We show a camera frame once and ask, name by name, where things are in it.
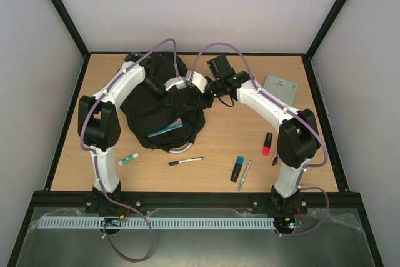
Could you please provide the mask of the black student bag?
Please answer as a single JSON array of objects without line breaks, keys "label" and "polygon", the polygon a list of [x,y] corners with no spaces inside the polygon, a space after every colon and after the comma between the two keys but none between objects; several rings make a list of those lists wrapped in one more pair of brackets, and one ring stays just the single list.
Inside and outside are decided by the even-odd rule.
[{"label": "black student bag", "polygon": [[[122,103],[120,109],[124,113],[131,132],[142,147],[161,149],[169,152],[186,143],[193,143],[197,134],[206,124],[204,111],[198,106],[189,104],[187,91],[178,91],[181,100],[180,108],[169,108],[161,104],[164,95],[150,85],[151,80],[164,84],[176,76],[174,55],[172,53],[153,53],[145,65],[149,67],[149,79],[139,84]],[[166,128],[177,118],[181,118],[183,127],[149,138],[148,135]]]}]

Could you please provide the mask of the dog picture book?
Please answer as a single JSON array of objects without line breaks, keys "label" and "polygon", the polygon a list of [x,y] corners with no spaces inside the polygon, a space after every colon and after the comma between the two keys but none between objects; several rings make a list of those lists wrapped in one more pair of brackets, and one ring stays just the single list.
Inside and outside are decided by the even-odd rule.
[{"label": "dog picture book", "polygon": [[151,133],[148,135],[148,137],[151,138],[154,136],[159,136],[160,134],[164,134],[164,133],[170,132],[172,130],[175,130],[177,128],[181,128],[181,127],[183,127],[183,122],[182,122],[181,118],[177,118],[173,123],[171,123],[166,128],[156,131],[154,133]]}]

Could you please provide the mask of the grey notebook with barcode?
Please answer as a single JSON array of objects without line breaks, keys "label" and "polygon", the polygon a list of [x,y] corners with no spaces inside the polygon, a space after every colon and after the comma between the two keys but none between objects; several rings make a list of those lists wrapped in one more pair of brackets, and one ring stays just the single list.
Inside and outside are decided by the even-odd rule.
[{"label": "grey notebook with barcode", "polygon": [[298,83],[268,74],[263,88],[280,101],[293,106],[298,90]]}]

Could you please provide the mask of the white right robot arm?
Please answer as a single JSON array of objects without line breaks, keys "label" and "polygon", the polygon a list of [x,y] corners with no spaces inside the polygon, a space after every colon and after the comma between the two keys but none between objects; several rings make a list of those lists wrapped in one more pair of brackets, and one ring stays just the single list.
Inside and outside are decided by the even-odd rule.
[{"label": "white right robot arm", "polygon": [[195,71],[186,76],[200,90],[199,100],[203,106],[209,108],[215,98],[230,96],[249,106],[277,131],[277,160],[281,167],[271,188],[271,202],[278,211],[287,211],[294,205],[301,178],[322,144],[314,113],[309,109],[299,111],[280,101],[268,93],[249,70],[235,72],[223,54],[209,60],[207,65],[213,79]]}]

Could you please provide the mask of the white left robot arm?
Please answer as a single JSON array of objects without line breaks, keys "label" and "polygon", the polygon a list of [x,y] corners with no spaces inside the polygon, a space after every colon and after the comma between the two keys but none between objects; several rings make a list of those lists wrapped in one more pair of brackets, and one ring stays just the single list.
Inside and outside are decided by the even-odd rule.
[{"label": "white left robot arm", "polygon": [[118,110],[139,84],[149,79],[145,65],[154,51],[126,56],[116,75],[93,96],[82,96],[78,106],[79,144],[91,153],[94,168],[94,189],[106,199],[121,187],[116,172],[115,145],[121,135]]}]

